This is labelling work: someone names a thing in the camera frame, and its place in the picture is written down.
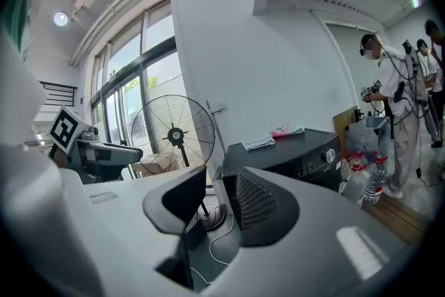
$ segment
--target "white shirt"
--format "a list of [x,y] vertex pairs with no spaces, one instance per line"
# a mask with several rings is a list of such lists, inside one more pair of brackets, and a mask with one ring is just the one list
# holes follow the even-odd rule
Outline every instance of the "white shirt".
[[[406,115],[407,112],[411,111],[414,107],[414,95],[411,91],[410,84],[402,77],[412,77],[412,74],[408,73],[405,56],[402,56],[398,52],[391,49],[388,49],[387,52],[383,52],[382,58],[379,62],[379,72],[380,83],[382,84],[380,87],[380,93],[382,93],[385,97],[388,97],[388,104],[393,115],[396,117]],[[402,98],[406,99],[402,99],[401,101],[395,103],[394,95],[396,94],[398,84],[400,82],[405,82]]]
[[430,49],[428,49],[428,71],[430,71],[430,74],[436,74],[436,81],[432,86],[432,91],[435,93],[440,92],[442,90],[442,69],[436,59],[431,56]]

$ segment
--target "plastic bottle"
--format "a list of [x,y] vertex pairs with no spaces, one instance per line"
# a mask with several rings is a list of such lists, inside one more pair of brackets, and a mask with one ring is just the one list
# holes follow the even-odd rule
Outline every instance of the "plastic bottle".
[[364,199],[371,204],[375,204],[382,195],[383,186],[387,180],[387,169],[385,168],[385,161],[387,157],[377,156],[375,159],[375,167],[370,172],[368,185],[364,192]]
[[369,181],[368,166],[363,164],[362,155],[360,154],[350,157],[348,161],[350,164],[351,176],[341,195],[361,207],[364,192]]

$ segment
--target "gray pants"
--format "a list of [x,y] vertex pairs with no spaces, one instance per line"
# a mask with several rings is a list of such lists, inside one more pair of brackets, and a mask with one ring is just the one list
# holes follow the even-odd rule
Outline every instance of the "gray pants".
[[[405,115],[395,117],[394,122],[399,122]],[[389,178],[389,187],[393,191],[402,189],[410,176],[412,164],[418,164],[418,162],[413,163],[418,134],[419,119],[414,112],[394,126],[394,161],[396,169],[393,176]]]

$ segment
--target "black appliance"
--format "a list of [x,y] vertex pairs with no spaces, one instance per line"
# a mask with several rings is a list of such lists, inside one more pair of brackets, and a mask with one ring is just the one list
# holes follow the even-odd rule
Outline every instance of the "black appliance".
[[304,133],[275,139],[275,145],[245,151],[239,143],[229,146],[222,167],[222,181],[235,218],[240,223],[236,199],[236,174],[241,167],[278,173],[338,191],[341,182],[340,141],[336,134],[306,129]]

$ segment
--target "sneaker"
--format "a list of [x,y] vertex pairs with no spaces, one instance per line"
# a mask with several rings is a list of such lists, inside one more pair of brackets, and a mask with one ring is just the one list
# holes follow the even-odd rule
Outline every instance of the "sneaker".
[[397,200],[401,200],[403,198],[402,191],[391,191],[388,186],[383,186],[383,193],[389,197],[396,198]]
[[432,147],[433,149],[437,149],[438,147],[442,147],[443,144],[444,144],[443,141],[435,141],[434,143],[431,144],[431,147]]

